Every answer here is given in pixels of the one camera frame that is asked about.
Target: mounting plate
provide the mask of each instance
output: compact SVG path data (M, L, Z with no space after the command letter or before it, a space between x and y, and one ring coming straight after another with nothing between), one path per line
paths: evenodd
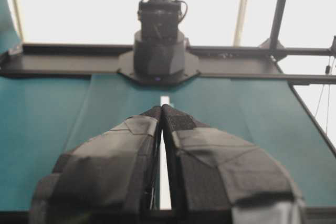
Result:
M173 86L200 74L199 59L185 52L185 69L171 76L143 76L134 71L134 52L126 52L119 57L118 72L142 85Z

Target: teal cloth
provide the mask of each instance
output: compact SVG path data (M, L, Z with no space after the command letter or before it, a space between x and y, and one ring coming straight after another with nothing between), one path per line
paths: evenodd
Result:
M336 206L336 159L284 81L195 78L169 89L120 75L91 80L0 77L0 210L27 210L57 156L160 104L251 141L282 162L310 207Z
M20 43L10 16L7 0L0 0L0 55Z

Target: metal frame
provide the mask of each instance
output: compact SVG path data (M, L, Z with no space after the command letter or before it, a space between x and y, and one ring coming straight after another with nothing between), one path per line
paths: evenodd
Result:
M199 75L214 78L275 79L288 81L291 90L310 116L336 157L335 147L293 88L293 85L336 84L336 76L283 74L277 60L287 55L334 56L336 40L331 48L281 48L278 37L286 0L277 0L269 38L269 47L187 47L199 57ZM24 44L22 52L7 52L0 56L0 75L7 77L88 77L94 73L118 73L119 55L132 50L132 46L96 45L33 45ZM336 220L336 206L308 208L309 220L314 223ZM27 223L27 212L0 212L0 220L7 223ZM144 223L176 222L174 210L143 213Z

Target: cable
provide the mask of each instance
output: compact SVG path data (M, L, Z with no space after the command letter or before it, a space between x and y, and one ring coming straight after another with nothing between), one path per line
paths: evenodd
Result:
M182 15L182 17L180 18L180 20L178 21L178 23L181 23L181 22L184 20L184 18L185 18L185 16L187 15L187 13L188 13L188 4L187 4L186 1L183 1L183 0L177 0L177 1L179 1L180 3L185 4L185 12L184 12L184 14Z
M336 59L336 57L334 57L334 60L332 61L330 74L332 74L332 72L333 72L333 67L334 67L334 64L335 64L335 59ZM328 124L329 124L329 107L330 107L330 84L329 84L329 87L328 87L327 125L325 127L325 133L327 135L328 135Z
M324 91L324 86L325 86L325 84L323 84L323 86L322 86L319 103L317 104L316 112L315 112L315 115L314 115L315 118L317 116L317 113L319 112L319 108L320 108L320 104L321 104L321 100L322 100L322 95L323 95L323 91Z
M330 74L330 61L331 61L331 56L329 56L328 65L325 68L325 74ZM326 86L325 84L323 84L323 86L322 86L319 103L317 104L316 112L315 112L315 115L314 115L315 118L316 118L317 113L319 112L319 109L320 109L320 104L321 104L321 100L322 100L322 96L323 96L325 86Z

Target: black tape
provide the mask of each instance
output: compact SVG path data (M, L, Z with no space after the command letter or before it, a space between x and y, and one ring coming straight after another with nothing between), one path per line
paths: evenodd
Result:
M133 116L60 155L36 187L30 223L86 223L97 212L136 223L151 200L161 133L161 108L145 113L156 118Z
M163 107L171 197L175 201L179 197L174 194L185 197L178 207L188 214L187 219L201 223L212 218L213 223L223 223L224 218L231 218L233 207L303 202L286 169L264 150L196 122L190 115Z

